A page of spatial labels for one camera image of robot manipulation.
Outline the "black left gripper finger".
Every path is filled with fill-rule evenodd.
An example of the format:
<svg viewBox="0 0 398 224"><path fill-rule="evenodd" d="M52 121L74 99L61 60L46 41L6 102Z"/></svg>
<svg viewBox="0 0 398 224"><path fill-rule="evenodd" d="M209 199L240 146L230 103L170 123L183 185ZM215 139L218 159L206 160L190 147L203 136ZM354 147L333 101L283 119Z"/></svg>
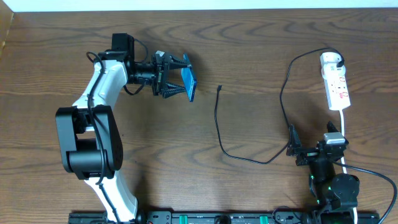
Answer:
<svg viewBox="0 0 398 224"><path fill-rule="evenodd" d="M174 55L169 55L169 69L183 69L191 67L192 64L189 61L187 54L183 54L182 58L178 58Z"/></svg>
<svg viewBox="0 0 398 224"><path fill-rule="evenodd" d="M186 92L186 89L184 86L166 82L163 87L162 97L169 98L171 96L174 96L176 94L183 93L183 92Z"/></svg>

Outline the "blue screen Galaxy smartphone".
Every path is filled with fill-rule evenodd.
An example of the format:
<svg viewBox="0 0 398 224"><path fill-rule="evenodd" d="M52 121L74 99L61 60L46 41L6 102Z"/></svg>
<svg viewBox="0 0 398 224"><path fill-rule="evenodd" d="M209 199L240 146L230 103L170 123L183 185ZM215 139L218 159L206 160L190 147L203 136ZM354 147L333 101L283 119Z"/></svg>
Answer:
<svg viewBox="0 0 398 224"><path fill-rule="evenodd" d="M181 77L185 90L187 92L189 102L194 101L195 90L197 87L197 78L193 71L193 65L191 64L187 54L183 54L183 59L188 63L186 68L181 69Z"/></svg>

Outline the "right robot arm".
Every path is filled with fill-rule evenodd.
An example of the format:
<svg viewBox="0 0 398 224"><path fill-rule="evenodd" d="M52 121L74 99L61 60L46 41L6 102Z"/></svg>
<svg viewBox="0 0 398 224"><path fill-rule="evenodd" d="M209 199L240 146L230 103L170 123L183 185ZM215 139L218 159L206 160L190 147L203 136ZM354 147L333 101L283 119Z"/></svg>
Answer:
<svg viewBox="0 0 398 224"><path fill-rule="evenodd" d="M358 206L359 179L355 175L335 172L334 163L344 156L348 140L332 122L328 132L315 147L303 147L294 126L289 127L288 156L296 157L297 166L309 166L309 185L318 207L304 223L353 223L353 209Z"/></svg>

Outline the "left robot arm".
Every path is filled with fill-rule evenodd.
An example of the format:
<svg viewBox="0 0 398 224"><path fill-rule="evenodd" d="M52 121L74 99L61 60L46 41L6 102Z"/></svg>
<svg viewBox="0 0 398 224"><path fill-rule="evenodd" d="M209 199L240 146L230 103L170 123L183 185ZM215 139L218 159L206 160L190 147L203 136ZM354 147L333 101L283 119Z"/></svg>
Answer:
<svg viewBox="0 0 398 224"><path fill-rule="evenodd" d="M55 114L62 164L68 173L84 180L97 194L104 212L70 213L69 223L147 223L138 200L121 172L123 144L113 109L128 84L150 86L155 96L169 98L187 93L193 101L197 79L187 54L178 58L156 51L137 61L127 33L115 33L111 48L87 52L93 76L79 99Z"/></svg>

